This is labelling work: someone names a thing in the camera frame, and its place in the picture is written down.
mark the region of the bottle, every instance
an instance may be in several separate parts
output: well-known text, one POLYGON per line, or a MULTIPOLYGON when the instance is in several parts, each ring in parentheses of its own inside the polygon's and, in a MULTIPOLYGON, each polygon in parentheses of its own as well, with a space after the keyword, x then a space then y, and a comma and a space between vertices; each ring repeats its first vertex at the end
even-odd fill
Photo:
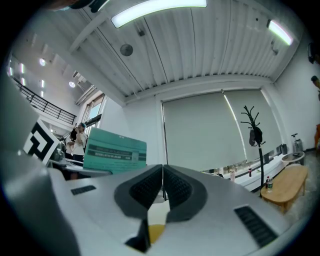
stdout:
POLYGON ((270 179, 269 179, 269 176, 268 176, 268 177, 266 178, 266 181, 265 181, 265 188, 266 188, 266 189, 268 189, 269 180, 270 180, 270 179))
POLYGON ((231 170, 231 171, 230 171, 230 180, 231 180, 232 182, 235 182, 235 178, 236 178, 236 176, 235 176, 235 171, 234 171, 234 170, 231 170))
POLYGON ((268 193, 272 192, 272 187, 273 187, 273 179, 272 177, 270 178, 269 182, 268 182, 268 193))

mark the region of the ceiling panel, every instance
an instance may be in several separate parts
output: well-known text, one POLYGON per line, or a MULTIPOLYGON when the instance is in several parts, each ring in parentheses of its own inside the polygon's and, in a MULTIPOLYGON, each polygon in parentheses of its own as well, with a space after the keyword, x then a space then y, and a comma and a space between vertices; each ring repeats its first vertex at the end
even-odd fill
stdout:
POLYGON ((268 30, 268 20, 279 21, 297 43, 303 33, 294 13, 271 0, 207 0, 206 8, 162 10, 115 28, 111 18, 140 2, 110 1, 97 13, 84 8, 50 14, 70 53, 81 54, 125 97, 138 99, 142 91, 194 77, 270 78, 294 51, 268 30), (130 56, 120 51, 126 44, 133 47, 130 56))

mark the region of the fluorescent light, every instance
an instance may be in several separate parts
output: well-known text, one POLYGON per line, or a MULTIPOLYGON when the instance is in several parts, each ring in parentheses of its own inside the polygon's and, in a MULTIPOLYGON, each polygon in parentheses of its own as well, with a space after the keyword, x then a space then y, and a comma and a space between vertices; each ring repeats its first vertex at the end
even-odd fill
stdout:
POLYGON ((267 27, 277 34, 283 41, 285 41, 289 46, 293 42, 293 38, 276 22, 269 20, 267 27))
POLYGON ((144 15, 180 7, 207 7, 207 0, 149 0, 120 12, 111 21, 116 28, 120 28, 144 15))
POLYGON ((39 63, 43 67, 46 65, 46 61, 43 58, 39 59, 39 63))
POLYGON ((104 2, 104 4, 103 5, 101 5, 100 6, 100 8, 98 9, 98 12, 106 5, 106 3, 108 3, 109 2, 109 0, 106 0, 105 2, 104 2))
POLYGON ((228 106, 229 106, 229 108, 230 108, 230 110, 231 110, 231 112, 232 112, 232 115, 233 115, 233 118, 234 118, 234 120, 235 120, 236 126, 237 126, 237 128, 238 128, 239 133, 240 133, 240 138, 241 138, 241 142, 242 142, 242 147, 243 147, 243 151, 244 151, 244 156, 245 156, 245 159, 247 159, 247 152, 246 152, 246 148, 245 148, 245 141, 244 141, 244 138, 242 137, 242 133, 241 133, 240 126, 239 126, 238 120, 237 120, 237 118, 236 118, 235 112, 234 112, 234 110, 232 109, 232 107, 231 107, 231 105, 230 105, 230 102, 229 102, 227 96, 224 95, 224 94, 223 94, 223 96, 224 96, 224 98, 225 98, 225 100, 226 100, 226 103, 228 103, 228 106))

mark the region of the wooden table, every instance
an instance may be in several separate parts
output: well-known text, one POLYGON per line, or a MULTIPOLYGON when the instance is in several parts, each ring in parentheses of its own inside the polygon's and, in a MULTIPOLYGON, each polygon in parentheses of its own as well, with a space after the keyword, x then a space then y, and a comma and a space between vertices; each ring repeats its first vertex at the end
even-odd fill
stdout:
POLYGON ((293 202, 302 186, 303 195, 305 195, 307 176, 308 168, 305 166, 285 168, 274 178, 272 192, 268 192, 264 186, 261 189, 261 195, 265 201, 281 206, 281 211, 284 213, 288 203, 293 202))

